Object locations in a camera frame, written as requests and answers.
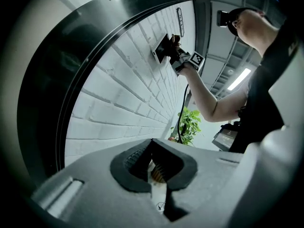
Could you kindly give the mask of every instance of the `wrist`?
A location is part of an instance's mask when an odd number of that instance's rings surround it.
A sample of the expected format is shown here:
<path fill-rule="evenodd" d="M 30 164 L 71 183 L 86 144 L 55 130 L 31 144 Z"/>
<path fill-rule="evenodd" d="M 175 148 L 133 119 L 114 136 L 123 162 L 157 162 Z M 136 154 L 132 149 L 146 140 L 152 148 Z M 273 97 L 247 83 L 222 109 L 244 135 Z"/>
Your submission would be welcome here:
<path fill-rule="evenodd" d="M 185 67 L 184 69 L 184 75 L 186 77 L 192 77 L 193 75 L 197 74 L 198 72 L 194 69 L 194 67 Z"/>

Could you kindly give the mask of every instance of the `man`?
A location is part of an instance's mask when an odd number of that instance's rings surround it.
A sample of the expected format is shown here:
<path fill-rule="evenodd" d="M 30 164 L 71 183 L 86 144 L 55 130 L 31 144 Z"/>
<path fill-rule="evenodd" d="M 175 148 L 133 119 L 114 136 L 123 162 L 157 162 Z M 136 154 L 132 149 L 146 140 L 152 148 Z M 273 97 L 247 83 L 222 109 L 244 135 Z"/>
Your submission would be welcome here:
<path fill-rule="evenodd" d="M 240 117 L 241 127 L 230 151 L 243 153 L 248 144 L 262 141 L 269 132 L 284 125 L 268 90 L 287 68 L 297 40 L 288 22 L 278 29 L 263 12 L 249 8 L 231 11 L 228 28 L 262 57 L 260 66 L 239 90 L 217 100 L 191 65 L 186 64 L 180 74 L 187 78 L 205 120 L 221 122 Z"/>

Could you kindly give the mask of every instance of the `black cap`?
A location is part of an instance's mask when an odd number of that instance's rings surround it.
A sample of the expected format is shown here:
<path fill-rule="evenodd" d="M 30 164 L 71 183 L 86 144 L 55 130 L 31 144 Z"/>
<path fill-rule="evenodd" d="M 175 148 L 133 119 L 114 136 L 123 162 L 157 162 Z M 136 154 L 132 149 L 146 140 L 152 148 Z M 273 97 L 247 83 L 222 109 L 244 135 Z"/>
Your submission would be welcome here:
<path fill-rule="evenodd" d="M 237 20 L 237 16 L 243 12 L 244 10 L 252 10 L 252 11 L 257 11 L 256 9 L 252 9 L 252 8 L 240 8 L 240 9 L 234 9 L 232 10 L 229 14 L 228 14 L 228 21 L 227 21 L 227 26 L 228 29 L 230 30 L 230 32 L 232 34 L 234 34 L 235 36 L 238 36 L 238 31 L 237 29 L 233 26 L 232 22 Z"/>

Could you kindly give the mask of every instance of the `fluorescent light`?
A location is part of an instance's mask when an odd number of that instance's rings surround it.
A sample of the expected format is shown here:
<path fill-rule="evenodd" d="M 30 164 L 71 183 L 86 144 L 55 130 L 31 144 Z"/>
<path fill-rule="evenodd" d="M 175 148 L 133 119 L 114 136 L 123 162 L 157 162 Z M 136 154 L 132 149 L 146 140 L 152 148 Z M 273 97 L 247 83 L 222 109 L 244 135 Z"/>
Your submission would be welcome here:
<path fill-rule="evenodd" d="M 251 72 L 250 69 L 245 68 L 244 71 L 241 73 L 241 75 L 228 87 L 228 90 L 233 90 L 235 87 L 238 86 L 239 83 L 241 83 L 244 78 L 248 76 L 248 74 Z"/>

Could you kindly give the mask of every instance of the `white brick wall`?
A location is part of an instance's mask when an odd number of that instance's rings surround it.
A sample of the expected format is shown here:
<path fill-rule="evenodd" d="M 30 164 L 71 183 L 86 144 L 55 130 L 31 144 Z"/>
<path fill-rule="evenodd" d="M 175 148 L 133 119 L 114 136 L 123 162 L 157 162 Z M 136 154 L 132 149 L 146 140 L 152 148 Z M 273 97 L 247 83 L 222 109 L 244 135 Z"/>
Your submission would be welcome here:
<path fill-rule="evenodd" d="M 176 77 L 169 58 L 151 54 L 163 33 L 179 34 L 176 8 L 183 13 L 181 47 L 195 47 L 192 1 L 165 8 L 130 28 L 102 56 L 73 109 L 66 137 L 66 165 L 81 156 L 144 138 L 160 138 L 181 105 L 187 81 Z"/>

